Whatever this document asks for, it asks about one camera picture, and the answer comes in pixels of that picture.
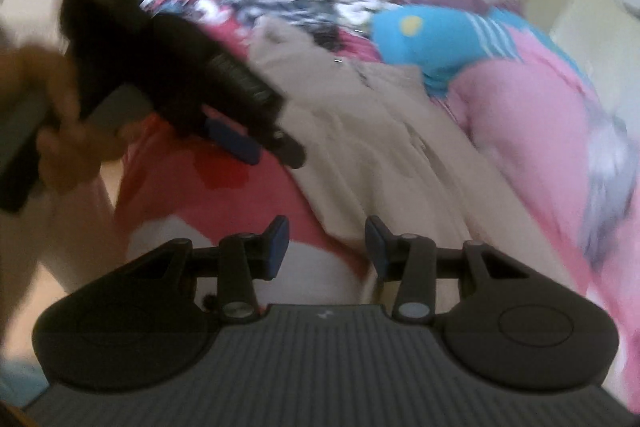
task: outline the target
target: finger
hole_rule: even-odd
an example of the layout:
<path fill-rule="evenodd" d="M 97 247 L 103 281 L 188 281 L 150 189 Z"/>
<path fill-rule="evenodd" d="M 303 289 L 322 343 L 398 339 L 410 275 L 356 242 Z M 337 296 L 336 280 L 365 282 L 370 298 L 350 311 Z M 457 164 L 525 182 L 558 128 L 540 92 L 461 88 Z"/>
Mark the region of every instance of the finger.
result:
<path fill-rule="evenodd" d="M 92 125 L 74 124 L 62 128 L 60 134 L 63 139 L 72 142 L 82 155 L 98 162 L 118 160 L 127 151 L 126 139 Z"/>
<path fill-rule="evenodd" d="M 66 194 L 78 186 L 74 176 L 50 160 L 42 159 L 38 164 L 38 174 L 46 187 L 55 190 L 59 194 Z"/>
<path fill-rule="evenodd" d="M 28 83 L 42 86 L 63 122 L 75 122 L 80 115 L 76 67 L 73 62 L 40 46 L 15 51 L 18 71 Z"/>
<path fill-rule="evenodd" d="M 38 134 L 36 146 L 40 152 L 43 181 L 51 188 L 69 190 L 93 180 L 100 172 L 100 159 L 76 146 L 62 133 L 43 130 Z"/>
<path fill-rule="evenodd" d="M 24 89 L 20 61 L 14 51 L 0 53 L 0 107 L 10 105 Z"/>
<path fill-rule="evenodd" d="M 142 122 L 133 122 L 124 124 L 118 131 L 118 136 L 128 144 L 138 141 L 145 130 Z"/>

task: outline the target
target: blue fabric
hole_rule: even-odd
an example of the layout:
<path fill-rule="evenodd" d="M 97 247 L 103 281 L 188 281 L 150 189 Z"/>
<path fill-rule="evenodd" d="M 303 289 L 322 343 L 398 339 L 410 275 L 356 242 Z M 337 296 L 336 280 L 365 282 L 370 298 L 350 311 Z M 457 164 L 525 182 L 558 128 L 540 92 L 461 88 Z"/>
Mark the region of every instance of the blue fabric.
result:
<path fill-rule="evenodd" d="M 0 401 L 25 407 L 48 386 L 49 382 L 37 365 L 0 360 Z"/>
<path fill-rule="evenodd" d="M 372 40 L 388 64 L 415 64 L 431 96 L 444 97 L 450 81 L 480 60 L 522 60 L 504 24 L 437 6 L 403 6 L 372 19 Z"/>

